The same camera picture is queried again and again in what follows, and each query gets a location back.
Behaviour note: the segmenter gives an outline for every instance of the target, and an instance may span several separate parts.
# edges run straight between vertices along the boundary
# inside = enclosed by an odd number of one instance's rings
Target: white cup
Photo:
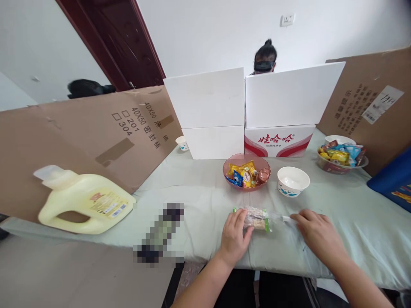
[[[357,144],[353,139],[344,137],[344,136],[339,136],[339,135],[327,136],[325,138],[325,144],[330,143],[331,141],[334,141],[334,140],[336,140],[338,144],[344,144],[344,143]]]
[[[181,136],[176,139],[177,144],[179,145],[182,151],[188,151],[187,141],[185,141],[185,137]]]
[[[286,197],[295,198],[310,184],[310,177],[294,167],[283,167],[277,172],[278,191]]]

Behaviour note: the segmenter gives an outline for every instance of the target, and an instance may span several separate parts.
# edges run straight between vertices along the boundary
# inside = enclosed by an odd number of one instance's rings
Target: white wall
[[[409,46],[407,0],[137,0],[167,77],[244,66],[272,38],[276,71]],[[280,28],[280,17],[295,23]]]
[[[55,0],[0,1],[0,71],[39,103],[67,100],[75,79],[109,84]]]
[[[37,102],[0,72],[0,111],[37,105]]]

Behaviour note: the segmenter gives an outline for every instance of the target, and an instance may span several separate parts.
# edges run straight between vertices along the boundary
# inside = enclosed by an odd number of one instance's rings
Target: hand
[[[305,243],[330,271],[351,261],[343,241],[327,216],[304,209],[290,217],[297,221]]]
[[[234,268],[247,251],[251,234],[254,230],[254,227],[248,227],[243,237],[244,219],[246,215],[247,210],[245,209],[239,209],[237,212],[228,215],[221,236],[221,247],[216,253],[216,257],[221,258],[232,268]]]

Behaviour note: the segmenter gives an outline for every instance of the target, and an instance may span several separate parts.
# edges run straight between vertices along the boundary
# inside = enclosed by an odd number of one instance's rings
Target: yellow plastic jug
[[[100,234],[127,216],[136,199],[112,181],[95,174],[78,175],[50,165],[34,172],[53,191],[39,213],[39,221],[50,227],[83,234]],[[75,211],[90,217],[70,222],[57,217]]]

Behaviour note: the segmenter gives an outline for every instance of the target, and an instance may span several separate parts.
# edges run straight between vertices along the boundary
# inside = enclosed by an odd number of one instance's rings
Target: light green tablecloth
[[[330,217],[353,260],[378,286],[411,288],[411,213],[369,189],[369,175],[363,171],[333,175],[319,169],[316,148],[323,142],[324,135],[316,130],[303,158],[266,158],[271,178],[256,192],[231,188],[222,175],[223,160],[192,160],[189,152],[176,148],[136,191],[137,208],[103,234],[71,234],[15,218],[2,228],[52,243],[79,240],[136,247],[165,203],[182,202],[184,221],[167,250],[184,255],[186,260],[206,261],[218,249],[224,222],[233,207],[252,205],[287,216],[307,207]],[[276,189],[277,171],[284,166],[300,168],[310,176],[310,186],[297,198],[284,197]],[[296,228],[283,223],[270,234],[255,231],[238,267],[332,277]]]

